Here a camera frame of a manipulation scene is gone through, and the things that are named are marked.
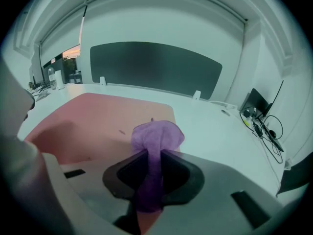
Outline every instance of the pink mat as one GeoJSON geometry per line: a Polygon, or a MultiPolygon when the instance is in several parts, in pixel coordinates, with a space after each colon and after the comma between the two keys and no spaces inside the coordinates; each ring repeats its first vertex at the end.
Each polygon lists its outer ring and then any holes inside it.
{"type": "Polygon", "coordinates": [[[56,156],[59,164],[103,159],[112,153],[130,154],[133,129],[151,118],[175,123],[168,105],[85,93],[47,116],[26,140],[56,156]]]}

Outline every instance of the orange sky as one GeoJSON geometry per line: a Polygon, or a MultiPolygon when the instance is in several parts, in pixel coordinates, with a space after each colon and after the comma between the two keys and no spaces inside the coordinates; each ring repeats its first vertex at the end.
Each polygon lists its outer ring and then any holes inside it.
{"type": "Polygon", "coordinates": [[[63,57],[74,58],[80,55],[80,45],[63,52],[63,57]]]}

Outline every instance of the water bottle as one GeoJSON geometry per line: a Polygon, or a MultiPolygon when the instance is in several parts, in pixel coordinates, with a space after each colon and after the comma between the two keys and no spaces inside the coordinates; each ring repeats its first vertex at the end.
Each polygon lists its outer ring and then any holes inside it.
{"type": "Polygon", "coordinates": [[[50,80],[51,89],[55,90],[57,88],[57,82],[55,80],[54,68],[50,67],[48,69],[48,76],[49,76],[49,80],[50,80]]]}

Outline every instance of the white desk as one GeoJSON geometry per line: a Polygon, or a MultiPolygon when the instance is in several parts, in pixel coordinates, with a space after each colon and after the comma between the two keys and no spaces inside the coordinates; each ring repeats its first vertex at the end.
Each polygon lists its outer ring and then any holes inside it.
{"type": "Polygon", "coordinates": [[[275,195],[283,175],[284,162],[277,164],[261,141],[248,130],[238,118],[238,111],[221,112],[223,106],[191,98],[123,86],[100,86],[96,84],[67,85],[59,91],[36,102],[28,112],[18,137],[23,140],[46,116],[83,93],[122,96],[170,105],[176,124],[185,135],[181,152],[228,165],[251,179],[270,194],[275,195]]]}

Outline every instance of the purple towel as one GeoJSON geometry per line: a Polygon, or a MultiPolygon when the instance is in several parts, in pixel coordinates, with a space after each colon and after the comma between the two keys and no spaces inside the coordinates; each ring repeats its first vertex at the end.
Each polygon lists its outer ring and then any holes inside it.
{"type": "Polygon", "coordinates": [[[135,152],[148,150],[148,173],[135,196],[138,211],[156,212],[161,209],[163,195],[161,150],[175,150],[184,139],[178,126],[169,121],[152,120],[133,130],[131,141],[133,150],[135,152]]]}

